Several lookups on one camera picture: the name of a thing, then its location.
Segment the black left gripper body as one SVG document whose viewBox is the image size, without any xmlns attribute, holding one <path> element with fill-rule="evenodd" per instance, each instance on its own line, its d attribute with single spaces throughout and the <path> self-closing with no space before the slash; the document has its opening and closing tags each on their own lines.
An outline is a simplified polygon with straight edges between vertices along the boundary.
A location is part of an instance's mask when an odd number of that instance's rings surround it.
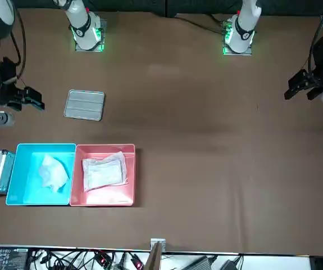
<svg viewBox="0 0 323 270">
<path fill-rule="evenodd" d="M 308 60 L 306 86 L 307 89 L 323 88 L 323 37 L 313 45 L 311 58 Z"/>
</svg>

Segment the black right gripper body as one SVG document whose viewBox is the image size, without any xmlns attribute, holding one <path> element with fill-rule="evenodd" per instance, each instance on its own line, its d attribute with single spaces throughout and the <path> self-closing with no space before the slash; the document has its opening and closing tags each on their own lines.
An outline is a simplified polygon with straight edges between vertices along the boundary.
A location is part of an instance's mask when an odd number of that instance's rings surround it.
<svg viewBox="0 0 323 270">
<path fill-rule="evenodd" d="M 15 111 L 22 110 L 22 90 L 17 88 L 17 64 L 8 57 L 0 62 L 0 106 L 9 107 Z"/>
</svg>

